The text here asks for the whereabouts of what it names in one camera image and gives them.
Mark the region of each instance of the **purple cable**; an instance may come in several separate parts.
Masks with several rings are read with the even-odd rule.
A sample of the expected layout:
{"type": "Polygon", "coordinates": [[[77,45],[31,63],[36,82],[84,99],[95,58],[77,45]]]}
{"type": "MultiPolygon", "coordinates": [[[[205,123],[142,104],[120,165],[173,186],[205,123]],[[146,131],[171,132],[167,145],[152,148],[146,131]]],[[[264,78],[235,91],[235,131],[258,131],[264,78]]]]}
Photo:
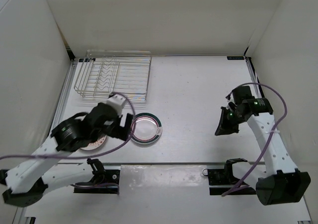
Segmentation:
{"type": "MultiPolygon", "coordinates": [[[[128,99],[128,97],[126,97],[124,94],[120,93],[120,92],[114,92],[114,94],[118,94],[118,95],[121,95],[123,96],[129,103],[131,109],[132,109],[132,112],[133,112],[133,115],[134,117],[136,116],[136,111],[135,111],[135,108],[133,106],[133,104],[131,103],[131,101],[128,99]]],[[[130,134],[127,138],[126,141],[124,141],[121,145],[111,149],[111,150],[108,150],[108,151],[105,151],[103,153],[98,153],[98,154],[94,154],[94,155],[86,155],[86,156],[76,156],[76,157],[63,157],[63,156],[58,156],[58,155],[26,155],[26,154],[10,154],[10,155],[5,155],[5,156],[2,156],[0,157],[0,160],[2,159],[5,159],[5,158],[34,158],[34,159],[37,159],[37,158],[42,158],[42,159],[46,159],[46,158],[53,158],[53,159],[83,159],[83,158],[96,158],[96,157],[101,157],[103,155],[106,155],[106,154],[109,154],[109,153],[112,153],[118,149],[120,149],[121,147],[123,147],[124,145],[126,145],[129,140],[132,138],[133,134],[134,134],[134,131],[135,131],[135,125],[132,126],[132,129],[130,131],[130,134]]]]}
{"type": "Polygon", "coordinates": [[[119,185],[117,183],[101,183],[101,184],[96,184],[93,186],[79,186],[76,184],[71,184],[72,187],[75,188],[81,188],[81,189],[91,189],[91,188],[101,188],[101,187],[107,187],[107,186],[116,186],[117,187],[117,194],[119,195],[119,185]]]}
{"type": "Polygon", "coordinates": [[[260,153],[260,155],[259,155],[259,157],[257,158],[257,160],[255,161],[255,163],[252,165],[252,167],[249,169],[249,171],[248,171],[230,190],[226,191],[225,193],[223,193],[223,194],[221,195],[222,197],[224,197],[224,196],[226,196],[226,195],[228,195],[228,194],[230,194],[230,193],[232,193],[232,192],[235,192],[235,191],[238,191],[238,190],[241,190],[241,189],[244,189],[244,188],[247,188],[247,187],[248,187],[248,185],[243,186],[243,187],[239,187],[239,186],[240,186],[240,185],[244,182],[244,180],[250,175],[250,173],[252,173],[252,171],[253,171],[253,170],[256,168],[256,166],[258,165],[259,161],[263,158],[263,156],[264,156],[264,154],[265,154],[265,152],[266,152],[266,150],[267,150],[267,148],[268,148],[268,146],[269,146],[269,144],[270,144],[270,141],[271,141],[271,139],[272,139],[272,137],[273,137],[273,135],[274,135],[274,131],[275,131],[276,127],[278,126],[278,124],[279,124],[279,123],[286,117],[286,115],[287,115],[287,105],[286,105],[285,100],[283,99],[283,97],[282,97],[275,89],[271,88],[270,86],[265,85],[265,84],[262,84],[262,83],[257,83],[257,82],[247,82],[247,83],[243,83],[243,84],[237,86],[236,88],[238,88],[238,87],[240,87],[240,86],[244,86],[244,85],[250,85],[250,84],[252,84],[252,85],[264,86],[264,87],[266,87],[266,88],[272,90],[272,91],[281,99],[281,101],[283,102],[283,105],[284,105],[284,114],[283,114],[283,116],[282,116],[281,118],[279,118],[279,119],[277,120],[277,122],[273,125],[273,127],[272,127],[272,129],[271,129],[271,131],[270,131],[270,134],[269,134],[269,136],[268,136],[268,139],[267,139],[267,141],[266,141],[266,143],[265,143],[264,149],[263,149],[262,152],[260,153]]]}

